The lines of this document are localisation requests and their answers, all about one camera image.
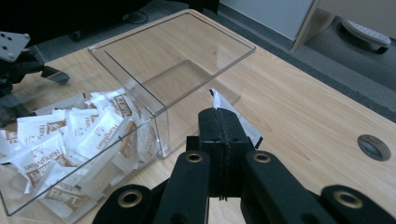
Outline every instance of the sugar packet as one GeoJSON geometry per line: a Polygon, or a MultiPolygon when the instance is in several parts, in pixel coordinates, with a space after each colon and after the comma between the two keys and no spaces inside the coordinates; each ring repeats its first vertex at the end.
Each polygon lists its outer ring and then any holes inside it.
{"type": "Polygon", "coordinates": [[[210,93],[213,96],[213,107],[215,109],[220,107],[234,112],[254,147],[259,148],[263,139],[263,135],[253,125],[251,125],[251,123],[249,123],[248,120],[245,119],[218,91],[211,89],[210,93]]]}
{"type": "Polygon", "coordinates": [[[87,131],[95,123],[99,113],[96,109],[72,109],[66,114],[66,132],[64,135],[67,148],[73,148],[81,142],[87,131]]]}
{"type": "Polygon", "coordinates": [[[36,115],[42,116],[42,115],[49,115],[53,112],[55,109],[67,109],[67,108],[80,108],[84,109],[86,106],[84,105],[85,101],[85,93],[81,93],[69,98],[66,98],[62,101],[58,101],[55,104],[52,105],[47,105],[45,107],[39,108],[37,110],[34,110],[36,115]]]}
{"type": "Polygon", "coordinates": [[[119,128],[122,118],[111,110],[105,110],[89,128],[85,138],[73,148],[88,160],[105,148],[114,132],[119,128]]]}
{"type": "Polygon", "coordinates": [[[138,129],[137,152],[144,163],[149,163],[160,151],[160,140],[152,125],[145,124],[138,129]]]}
{"type": "Polygon", "coordinates": [[[28,146],[65,126],[64,113],[18,118],[18,141],[28,146]]]}
{"type": "Polygon", "coordinates": [[[124,137],[120,139],[117,147],[119,151],[114,156],[112,162],[118,166],[125,174],[131,173],[137,168],[140,161],[137,152],[137,129],[133,120],[128,119],[125,122],[126,127],[122,127],[122,134],[124,137]]]}
{"type": "Polygon", "coordinates": [[[114,163],[110,162],[118,150],[119,148],[115,145],[106,147],[106,151],[88,164],[89,171],[78,181],[76,188],[92,198],[99,198],[114,176],[121,172],[114,163]]]}
{"type": "Polygon", "coordinates": [[[9,130],[0,130],[0,153],[8,155],[18,149],[20,149],[18,133],[9,130]]]}
{"type": "Polygon", "coordinates": [[[1,164],[6,162],[13,164],[33,188],[37,186],[51,161],[56,161],[65,167],[74,166],[65,155],[64,140],[60,132],[45,136],[40,141],[0,159],[1,164]]]}
{"type": "Polygon", "coordinates": [[[138,111],[134,103],[125,94],[120,93],[120,91],[96,95],[91,98],[91,102],[99,112],[110,109],[122,118],[131,117],[134,112],[138,111]]]}
{"type": "Polygon", "coordinates": [[[93,199],[75,188],[76,183],[84,178],[87,172],[88,169],[85,168],[76,170],[52,162],[37,186],[35,195],[47,189],[38,200],[66,223],[74,223],[103,197],[101,195],[100,198],[93,199]]]}

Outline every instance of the white packet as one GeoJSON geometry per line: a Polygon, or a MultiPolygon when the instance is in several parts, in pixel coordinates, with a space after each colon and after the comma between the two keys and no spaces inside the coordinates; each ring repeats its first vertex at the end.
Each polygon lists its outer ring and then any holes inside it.
{"type": "Polygon", "coordinates": [[[7,199],[12,202],[21,202],[25,197],[24,189],[27,180],[17,172],[13,165],[1,166],[1,190],[3,194],[7,194],[7,199]]]}
{"type": "Polygon", "coordinates": [[[111,110],[100,114],[97,121],[87,131],[85,138],[74,150],[88,160],[105,148],[111,136],[119,128],[122,118],[111,110]]]}
{"type": "Polygon", "coordinates": [[[105,95],[106,93],[110,93],[111,91],[93,91],[90,93],[91,98],[95,98],[101,95],[105,95]]]}
{"type": "Polygon", "coordinates": [[[134,97],[131,96],[130,94],[123,93],[121,96],[123,97],[124,102],[129,106],[129,108],[131,108],[131,110],[133,112],[132,117],[133,117],[134,121],[136,122],[136,125],[139,126],[140,124],[142,124],[142,121],[144,121],[144,119],[147,119],[147,118],[142,118],[143,113],[142,113],[142,109],[139,107],[140,105],[137,104],[134,100],[132,100],[132,99],[134,99],[134,97]]]}
{"type": "Polygon", "coordinates": [[[259,148],[260,143],[262,142],[263,135],[253,126],[251,125],[247,119],[245,119],[231,104],[228,102],[218,91],[215,89],[211,89],[210,93],[213,96],[213,107],[228,109],[235,113],[238,117],[239,122],[242,125],[242,128],[245,131],[245,134],[250,138],[253,146],[255,148],[259,148]]]}
{"type": "Polygon", "coordinates": [[[122,118],[131,117],[135,111],[135,106],[132,101],[119,91],[98,95],[92,98],[91,102],[99,111],[111,109],[122,118]]]}
{"type": "Polygon", "coordinates": [[[54,108],[53,110],[52,110],[52,113],[51,113],[51,115],[59,115],[59,116],[61,116],[61,117],[64,117],[65,116],[65,114],[66,114],[66,111],[68,111],[68,109],[57,109],[57,108],[54,108]]]}
{"type": "Polygon", "coordinates": [[[48,207],[53,213],[66,222],[74,222],[76,217],[84,214],[85,211],[93,208],[100,199],[92,199],[88,195],[75,188],[75,185],[88,172],[87,169],[62,167],[56,162],[52,162],[48,171],[43,175],[36,194],[49,189],[39,197],[39,201],[48,207]],[[69,175],[61,182],[55,183],[62,177],[69,175]]]}
{"type": "Polygon", "coordinates": [[[64,99],[62,101],[56,102],[55,104],[48,105],[37,110],[34,110],[36,115],[48,115],[51,114],[54,109],[67,109],[67,108],[85,108],[84,101],[85,101],[85,93],[81,93],[70,98],[64,99]]]}
{"type": "Polygon", "coordinates": [[[91,100],[85,101],[84,104],[85,106],[87,106],[88,109],[96,109],[96,106],[92,103],[91,100]]]}
{"type": "MultiPolygon", "coordinates": [[[[143,168],[145,165],[146,165],[146,164],[145,164],[144,162],[140,161],[140,162],[136,165],[135,169],[134,169],[131,173],[136,172],[136,171],[139,170],[140,168],[143,168]]],[[[119,174],[117,174],[117,175],[113,178],[113,180],[111,180],[110,185],[111,185],[111,186],[115,186],[115,185],[119,184],[127,175],[130,175],[131,173],[126,174],[126,173],[124,173],[124,172],[120,172],[119,174]]]]}
{"type": "Polygon", "coordinates": [[[117,147],[112,146],[91,161],[88,164],[89,172],[76,184],[76,188],[92,198],[99,198],[114,176],[121,173],[120,168],[110,162],[118,150],[117,147]]]}
{"type": "Polygon", "coordinates": [[[18,141],[28,146],[65,126],[64,113],[18,118],[18,141]]]}
{"type": "Polygon", "coordinates": [[[9,130],[0,130],[0,153],[8,155],[20,149],[18,133],[9,130]]]}
{"type": "Polygon", "coordinates": [[[51,161],[56,161],[62,166],[74,166],[65,156],[64,140],[60,132],[52,133],[41,141],[0,159],[0,163],[11,162],[17,167],[33,188],[38,184],[51,161]]]}
{"type": "Polygon", "coordinates": [[[114,156],[112,162],[117,165],[125,174],[131,173],[137,168],[139,163],[139,154],[137,152],[137,129],[133,120],[128,119],[125,122],[126,127],[120,128],[125,135],[117,143],[119,151],[114,156]]]}
{"type": "Polygon", "coordinates": [[[137,152],[143,163],[149,163],[160,151],[160,140],[150,123],[138,128],[137,152]]]}
{"type": "Polygon", "coordinates": [[[81,142],[89,128],[99,117],[96,109],[72,109],[66,114],[66,134],[64,140],[67,148],[73,148],[81,142]]]}

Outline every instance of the screw hole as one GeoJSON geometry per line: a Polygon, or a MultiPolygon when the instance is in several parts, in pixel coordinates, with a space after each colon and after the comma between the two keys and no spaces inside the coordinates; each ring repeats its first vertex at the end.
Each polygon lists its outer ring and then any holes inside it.
{"type": "Polygon", "coordinates": [[[189,162],[199,162],[201,160],[202,160],[202,156],[199,154],[193,153],[193,154],[189,154],[187,156],[187,161],[189,161],[189,162]]]}
{"type": "Polygon", "coordinates": [[[119,205],[123,208],[134,207],[140,204],[143,195],[138,190],[127,190],[119,197],[119,205]]]}
{"type": "Polygon", "coordinates": [[[334,198],[337,202],[349,208],[358,209],[363,207],[363,202],[360,198],[343,190],[336,191],[334,198]]]}
{"type": "Polygon", "coordinates": [[[258,162],[269,162],[271,158],[265,154],[256,154],[254,155],[254,160],[258,162]]]}

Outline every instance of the chair wheel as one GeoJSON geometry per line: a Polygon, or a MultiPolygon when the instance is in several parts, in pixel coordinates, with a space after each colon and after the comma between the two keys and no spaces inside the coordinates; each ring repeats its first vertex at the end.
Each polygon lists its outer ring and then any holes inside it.
{"type": "Polygon", "coordinates": [[[381,48],[379,48],[379,49],[376,51],[376,53],[378,53],[378,54],[383,54],[383,53],[387,52],[388,49],[389,49],[389,48],[381,47],[381,48]]]}
{"type": "Polygon", "coordinates": [[[76,31],[72,34],[73,39],[79,41],[81,39],[81,31],[76,31]]]}
{"type": "Polygon", "coordinates": [[[344,33],[344,32],[347,31],[347,28],[346,28],[343,24],[341,24],[339,31],[340,31],[341,33],[344,33]]]}

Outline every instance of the black cable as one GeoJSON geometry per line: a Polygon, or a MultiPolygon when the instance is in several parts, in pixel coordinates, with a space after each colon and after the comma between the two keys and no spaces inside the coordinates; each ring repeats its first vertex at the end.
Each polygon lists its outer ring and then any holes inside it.
{"type": "Polygon", "coordinates": [[[143,16],[145,16],[145,19],[141,22],[131,22],[131,21],[129,21],[129,18],[128,18],[128,20],[126,20],[126,21],[128,21],[129,23],[131,23],[133,25],[140,25],[140,24],[146,23],[149,20],[149,16],[145,12],[143,12],[141,10],[137,10],[136,12],[143,14],[143,16]]]}

